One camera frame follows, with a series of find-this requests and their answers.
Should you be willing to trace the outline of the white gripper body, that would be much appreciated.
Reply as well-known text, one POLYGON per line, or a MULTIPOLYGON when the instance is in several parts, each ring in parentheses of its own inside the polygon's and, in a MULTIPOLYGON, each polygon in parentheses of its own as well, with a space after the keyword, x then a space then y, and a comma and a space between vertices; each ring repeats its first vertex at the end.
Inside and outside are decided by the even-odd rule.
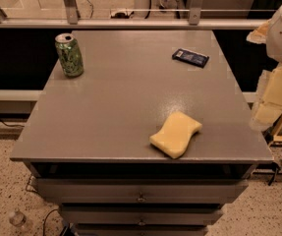
POLYGON ((250 127, 265 131, 282 115, 282 64, 273 71, 264 70, 256 87, 250 127))

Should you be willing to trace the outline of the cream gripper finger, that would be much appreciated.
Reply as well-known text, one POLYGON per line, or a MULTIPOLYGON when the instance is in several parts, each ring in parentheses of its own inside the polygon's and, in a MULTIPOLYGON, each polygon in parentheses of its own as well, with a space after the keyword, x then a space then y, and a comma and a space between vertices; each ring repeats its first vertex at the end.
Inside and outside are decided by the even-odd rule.
POLYGON ((270 21, 266 21, 261 24, 258 28, 251 31, 247 36, 247 41, 255 44, 265 44, 269 23, 270 21))

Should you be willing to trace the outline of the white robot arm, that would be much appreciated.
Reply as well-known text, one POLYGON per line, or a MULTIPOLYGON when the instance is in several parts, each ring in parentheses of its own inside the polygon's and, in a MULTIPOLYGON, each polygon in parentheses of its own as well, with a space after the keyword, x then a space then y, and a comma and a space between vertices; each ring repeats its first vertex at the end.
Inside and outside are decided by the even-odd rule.
POLYGON ((265 131, 282 115, 282 5, 247 41, 265 43, 267 56, 278 63, 271 72, 262 71, 255 92, 250 127, 265 131))

